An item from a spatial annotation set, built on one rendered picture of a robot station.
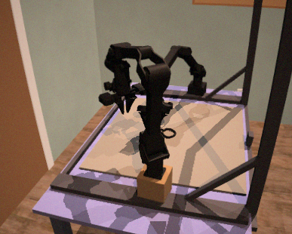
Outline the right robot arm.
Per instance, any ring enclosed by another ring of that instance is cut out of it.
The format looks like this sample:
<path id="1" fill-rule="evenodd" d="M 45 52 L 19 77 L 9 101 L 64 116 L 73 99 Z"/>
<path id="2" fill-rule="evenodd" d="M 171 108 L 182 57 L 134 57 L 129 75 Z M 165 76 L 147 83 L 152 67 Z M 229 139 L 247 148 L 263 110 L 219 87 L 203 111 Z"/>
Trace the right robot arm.
<path id="1" fill-rule="evenodd" d="M 204 82 L 202 82 L 202 78 L 206 76 L 206 70 L 204 66 L 202 66 L 201 64 L 198 64 L 195 61 L 194 57 L 192 56 L 191 48 L 185 47 L 185 46 L 179 46 L 179 45 L 171 46 L 171 49 L 164 60 L 167 62 L 168 66 L 171 68 L 174 61 L 177 59 L 177 57 L 184 59 L 186 63 L 189 65 L 190 75 L 193 75 L 192 85 L 201 87 L 204 84 Z M 166 103 L 164 102 L 164 99 L 162 99 L 162 108 L 161 108 L 162 112 L 170 112 L 171 109 L 173 109 L 173 103 L 172 102 Z"/>

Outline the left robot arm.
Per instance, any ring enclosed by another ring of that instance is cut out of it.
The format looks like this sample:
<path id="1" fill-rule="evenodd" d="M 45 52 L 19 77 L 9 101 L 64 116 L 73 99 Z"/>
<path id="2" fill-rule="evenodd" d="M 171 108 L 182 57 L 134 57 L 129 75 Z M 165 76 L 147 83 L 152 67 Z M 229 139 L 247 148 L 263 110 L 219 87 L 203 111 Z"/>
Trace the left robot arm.
<path id="1" fill-rule="evenodd" d="M 166 171 L 163 160 L 169 159 L 170 156 L 160 129 L 162 97 L 169 85 L 171 70 L 164 58 L 155 53 L 151 46 L 131 46 L 130 43 L 123 42 L 110 45 L 104 62 L 106 68 L 114 73 L 115 79 L 126 79 L 130 76 L 131 65 L 119 58 L 137 61 L 136 71 L 141 85 L 146 90 L 146 128 L 139 134 L 140 158 L 142 163 L 147 165 L 143 176 L 161 180 Z M 150 59 L 155 65 L 142 67 L 140 61 L 146 59 Z"/>

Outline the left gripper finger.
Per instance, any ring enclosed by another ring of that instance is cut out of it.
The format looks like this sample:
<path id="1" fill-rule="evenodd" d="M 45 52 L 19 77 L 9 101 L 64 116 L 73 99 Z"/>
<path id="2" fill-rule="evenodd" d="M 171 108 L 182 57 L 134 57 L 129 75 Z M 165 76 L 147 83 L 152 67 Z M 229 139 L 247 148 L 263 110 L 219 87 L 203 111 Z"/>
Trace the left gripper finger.
<path id="1" fill-rule="evenodd" d="M 116 102 L 114 102 L 114 103 L 116 103 Z M 119 103 L 120 105 L 117 103 Z M 117 103 L 116 104 L 118 105 L 118 108 L 120 109 L 121 114 L 124 115 L 124 101 L 121 100 L 120 102 L 117 102 Z"/>
<path id="2" fill-rule="evenodd" d="M 137 96 L 129 97 L 126 95 L 124 97 L 125 97 L 125 103 L 126 103 L 126 112 L 129 113 L 133 102 L 135 101 L 135 99 L 137 99 Z"/>

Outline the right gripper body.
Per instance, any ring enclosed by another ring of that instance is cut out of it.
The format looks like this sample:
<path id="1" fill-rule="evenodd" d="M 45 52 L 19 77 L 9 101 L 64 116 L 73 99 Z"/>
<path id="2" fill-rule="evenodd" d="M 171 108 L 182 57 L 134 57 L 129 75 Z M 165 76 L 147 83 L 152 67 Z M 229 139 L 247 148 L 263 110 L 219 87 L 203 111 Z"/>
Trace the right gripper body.
<path id="1" fill-rule="evenodd" d="M 139 105 L 137 107 L 137 111 L 146 112 L 146 106 Z M 161 114 L 165 115 L 165 114 L 169 114 L 169 112 L 162 112 L 161 111 Z"/>

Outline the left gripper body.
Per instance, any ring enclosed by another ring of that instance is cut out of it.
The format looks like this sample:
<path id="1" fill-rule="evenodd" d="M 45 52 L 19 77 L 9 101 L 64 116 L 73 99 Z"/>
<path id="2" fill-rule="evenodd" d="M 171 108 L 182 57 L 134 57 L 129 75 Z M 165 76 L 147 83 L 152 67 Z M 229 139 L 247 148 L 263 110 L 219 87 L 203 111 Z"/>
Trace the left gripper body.
<path id="1" fill-rule="evenodd" d="M 104 106 L 112 105 L 114 102 L 120 102 L 121 97 L 123 96 L 129 96 L 134 97 L 135 93 L 138 92 L 139 94 L 143 95 L 146 94 L 146 90 L 141 85 L 141 83 L 137 83 L 135 85 L 131 86 L 131 79 L 130 76 L 126 79 L 113 79 L 115 82 L 115 94 L 110 94 L 109 92 L 106 92 L 104 94 L 100 94 L 99 101 Z M 131 89 L 131 87 L 133 89 Z M 131 91 L 132 90 L 132 91 Z"/>

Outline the black metal frame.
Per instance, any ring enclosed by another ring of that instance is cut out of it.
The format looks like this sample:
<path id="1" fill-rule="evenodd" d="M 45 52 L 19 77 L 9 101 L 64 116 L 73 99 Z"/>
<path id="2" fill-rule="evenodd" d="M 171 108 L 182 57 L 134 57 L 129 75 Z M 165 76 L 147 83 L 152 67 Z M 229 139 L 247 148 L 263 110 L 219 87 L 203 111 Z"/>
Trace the black metal frame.
<path id="1" fill-rule="evenodd" d="M 237 79 L 244 72 L 244 85 L 241 95 L 241 105 L 247 105 L 251 79 L 254 68 L 254 58 L 257 48 L 257 37 L 260 26 L 260 15 L 263 0 L 254 0 L 254 9 L 251 22 L 251 33 L 247 52 L 246 66 L 234 74 L 231 78 L 222 83 L 218 88 L 210 92 L 205 98 L 211 98 L 228 84 Z M 266 118 L 263 126 L 260 147 L 257 156 L 228 171 L 220 177 L 197 188 L 185 195 L 184 199 L 194 200 L 199 196 L 227 183 L 237 176 L 254 168 L 251 186 L 249 189 L 246 208 L 249 213 L 256 214 L 260 205 L 263 189 L 266 183 L 278 130 L 281 124 L 281 117 L 287 97 L 287 91 L 292 74 L 292 0 L 287 0 L 284 20 L 281 30 L 281 38 L 278 47 L 278 56 L 275 64 L 275 72 L 272 80 L 272 88 L 269 96 L 269 103 L 266 111 Z"/>

